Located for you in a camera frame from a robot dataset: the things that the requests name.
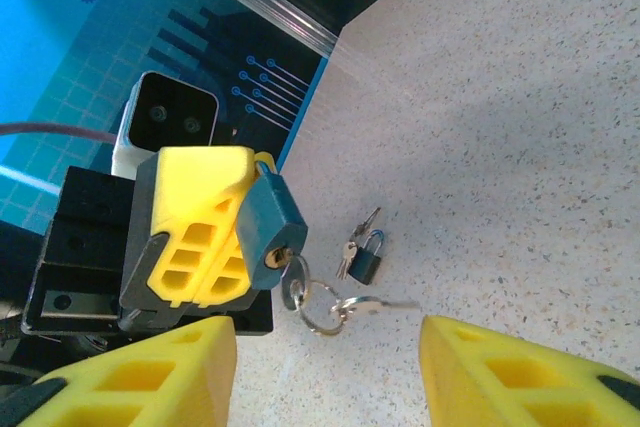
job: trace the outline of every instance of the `cable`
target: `cable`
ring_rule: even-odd
[[[95,140],[96,142],[104,142],[105,144],[115,145],[116,135],[109,132],[100,132],[99,130],[85,129],[84,127],[76,127],[75,125],[56,124],[54,122],[12,122],[9,124],[0,124],[0,136],[12,134],[62,134],[72,137],[81,137],[83,139]]]

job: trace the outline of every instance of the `yellow 3d-printed part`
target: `yellow 3d-printed part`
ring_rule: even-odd
[[[224,427],[235,366],[231,318],[208,318],[49,373],[68,385],[20,427]]]
[[[147,285],[172,307],[193,301],[229,238],[254,182],[254,158],[253,150],[245,147],[160,151],[150,234],[167,232],[169,241]],[[240,291],[231,283],[227,286],[229,295]],[[219,287],[224,296],[224,285]]]
[[[249,287],[251,281],[234,226],[220,254],[213,259],[193,302],[203,308],[224,304],[246,294]]]
[[[444,317],[426,317],[420,365],[434,427],[640,425],[598,380],[637,385],[602,364]]]

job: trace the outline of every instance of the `padlock shackle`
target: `padlock shackle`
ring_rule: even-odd
[[[369,250],[369,244],[373,239],[378,239],[378,245],[375,249]],[[384,243],[384,232],[380,229],[372,230],[367,236],[366,240],[362,244],[362,248],[367,252],[371,252],[373,255],[378,255],[378,252],[382,248],[382,244]]]
[[[260,175],[276,173],[271,171],[271,167],[269,167],[269,164],[267,164],[264,160],[256,161],[256,169],[258,169]]]

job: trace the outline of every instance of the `key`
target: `key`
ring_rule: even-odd
[[[342,248],[342,261],[340,262],[340,267],[338,267],[338,272],[336,272],[336,277],[340,280],[344,280],[347,278],[347,272],[349,272],[349,268],[351,267],[351,263],[358,253],[358,244],[356,244],[353,240],[350,240],[344,247]]]
[[[309,273],[309,265],[301,255],[295,256],[282,274],[280,282],[282,301],[285,307],[291,311],[298,310],[294,296],[304,306],[311,296],[312,279]]]
[[[332,314],[346,315],[348,318],[362,314],[375,315],[385,311],[398,309],[419,309],[420,303],[414,301],[389,302],[379,297],[365,295],[361,297],[351,297],[350,299],[338,302],[329,310]]]
[[[355,242],[356,240],[358,240],[359,237],[362,237],[367,232],[367,230],[371,228],[371,225],[373,224],[373,221],[376,220],[376,217],[380,213],[380,210],[382,210],[381,207],[377,207],[376,210],[374,210],[373,213],[369,217],[367,217],[367,220],[365,220],[355,228],[355,230],[351,234],[351,237],[349,238],[351,242]]]

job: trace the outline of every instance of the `camera lens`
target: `camera lens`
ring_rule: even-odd
[[[200,122],[193,117],[187,117],[184,119],[184,130],[190,134],[195,134],[200,130]]]
[[[149,115],[154,122],[164,122],[167,120],[167,109],[162,105],[155,105],[149,110]]]

